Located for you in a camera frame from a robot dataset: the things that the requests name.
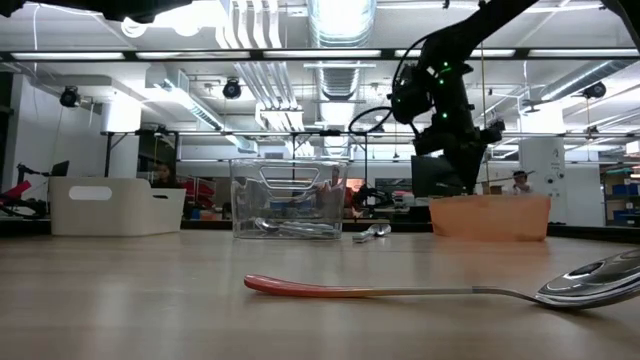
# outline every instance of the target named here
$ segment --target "bin handle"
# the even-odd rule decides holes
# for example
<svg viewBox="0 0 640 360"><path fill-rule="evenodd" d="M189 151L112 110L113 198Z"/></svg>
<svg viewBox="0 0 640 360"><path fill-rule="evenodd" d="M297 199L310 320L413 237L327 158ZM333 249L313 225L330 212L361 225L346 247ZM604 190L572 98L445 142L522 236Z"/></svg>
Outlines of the bin handle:
<svg viewBox="0 0 640 360"><path fill-rule="evenodd" d="M309 186L295 186L295 185L290 185L290 186L273 186L269 183L269 180L267 180L266 176L264 176L264 169L277 169L277 170L311 170L313 172L315 172L315 176L313 177L313 180L311 180L311 184L309 184ZM271 189L271 190L310 190L313 185L316 183L316 181L318 180L318 177L320 177L320 171L318 171L318 169L316 168L310 168L310 167L294 167L294 166L262 166L260 167L260 177L262 177L262 180L264 181L264 183L267 185L267 188Z"/></svg>

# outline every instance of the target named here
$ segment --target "security camera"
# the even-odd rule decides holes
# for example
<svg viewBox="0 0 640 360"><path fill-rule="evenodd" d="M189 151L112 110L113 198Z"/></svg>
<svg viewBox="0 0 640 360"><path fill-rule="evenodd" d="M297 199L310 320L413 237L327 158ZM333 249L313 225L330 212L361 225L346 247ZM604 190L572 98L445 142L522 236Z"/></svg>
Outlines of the security camera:
<svg viewBox="0 0 640 360"><path fill-rule="evenodd" d="M240 87L240 81L236 78L227 79L227 84L222 90L222 95L229 100L235 100L242 95L242 88Z"/></svg>
<svg viewBox="0 0 640 360"><path fill-rule="evenodd" d="M80 106L80 95L77 86L66 86L60 95L60 105L67 108L77 108Z"/></svg>

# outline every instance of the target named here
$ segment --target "white storage bin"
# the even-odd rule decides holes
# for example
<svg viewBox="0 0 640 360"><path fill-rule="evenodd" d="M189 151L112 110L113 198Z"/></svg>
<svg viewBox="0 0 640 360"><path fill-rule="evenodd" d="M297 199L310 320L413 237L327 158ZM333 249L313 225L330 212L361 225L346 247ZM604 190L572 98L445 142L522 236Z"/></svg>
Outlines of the white storage bin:
<svg viewBox="0 0 640 360"><path fill-rule="evenodd" d="M185 189L152 189L143 179L49 180L55 236L146 236L180 231Z"/></svg>
<svg viewBox="0 0 640 360"><path fill-rule="evenodd" d="M235 237L341 238L347 163L238 159L230 167Z"/></svg>

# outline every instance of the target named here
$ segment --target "clear plastic bin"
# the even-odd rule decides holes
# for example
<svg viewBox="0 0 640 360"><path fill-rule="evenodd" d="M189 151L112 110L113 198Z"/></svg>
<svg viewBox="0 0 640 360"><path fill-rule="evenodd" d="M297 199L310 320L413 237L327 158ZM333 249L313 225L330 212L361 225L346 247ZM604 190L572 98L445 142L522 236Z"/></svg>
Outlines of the clear plastic bin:
<svg viewBox="0 0 640 360"><path fill-rule="evenodd" d="M235 237L341 238L347 163L237 159L229 166Z"/></svg>

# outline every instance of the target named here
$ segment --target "desk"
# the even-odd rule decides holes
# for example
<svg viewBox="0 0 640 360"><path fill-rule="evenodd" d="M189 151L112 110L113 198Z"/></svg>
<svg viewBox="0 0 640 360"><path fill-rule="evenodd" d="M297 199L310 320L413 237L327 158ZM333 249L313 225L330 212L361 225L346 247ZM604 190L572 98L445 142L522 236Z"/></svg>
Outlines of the desk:
<svg viewBox="0 0 640 360"><path fill-rule="evenodd" d="M246 289L247 273L335 285L536 291L631 249L437 241L233 240L225 231L0 242L3 359L637 359L640 300L573 314L493 296L322 300Z"/></svg>

